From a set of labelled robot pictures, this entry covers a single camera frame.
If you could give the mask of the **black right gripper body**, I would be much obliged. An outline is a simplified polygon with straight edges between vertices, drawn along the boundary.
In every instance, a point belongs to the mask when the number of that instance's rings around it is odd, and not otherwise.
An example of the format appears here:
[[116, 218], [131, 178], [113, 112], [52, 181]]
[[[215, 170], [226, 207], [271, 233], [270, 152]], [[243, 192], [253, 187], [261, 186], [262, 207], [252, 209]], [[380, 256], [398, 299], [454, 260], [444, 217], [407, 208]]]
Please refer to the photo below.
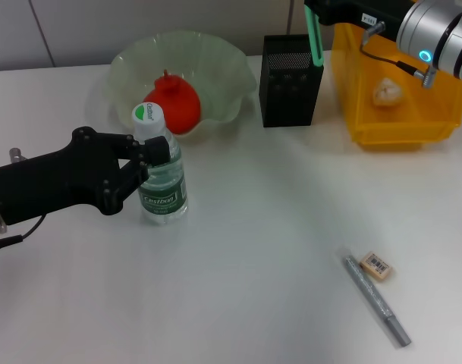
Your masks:
[[323, 26], [353, 24], [366, 29], [371, 27], [369, 19], [383, 21], [385, 30], [380, 36], [396, 38], [399, 28], [411, 8], [407, 0], [310, 0], [304, 4], [318, 16]]

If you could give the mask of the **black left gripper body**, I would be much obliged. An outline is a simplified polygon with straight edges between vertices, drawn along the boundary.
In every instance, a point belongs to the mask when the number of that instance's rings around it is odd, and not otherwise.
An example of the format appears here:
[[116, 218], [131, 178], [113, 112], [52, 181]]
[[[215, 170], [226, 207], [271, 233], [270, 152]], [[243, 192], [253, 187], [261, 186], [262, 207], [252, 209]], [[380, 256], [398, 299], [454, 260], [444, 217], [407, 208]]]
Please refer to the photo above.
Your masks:
[[146, 147], [132, 136], [77, 128], [63, 149], [0, 167], [0, 216], [17, 224], [75, 205], [115, 215], [147, 162]]

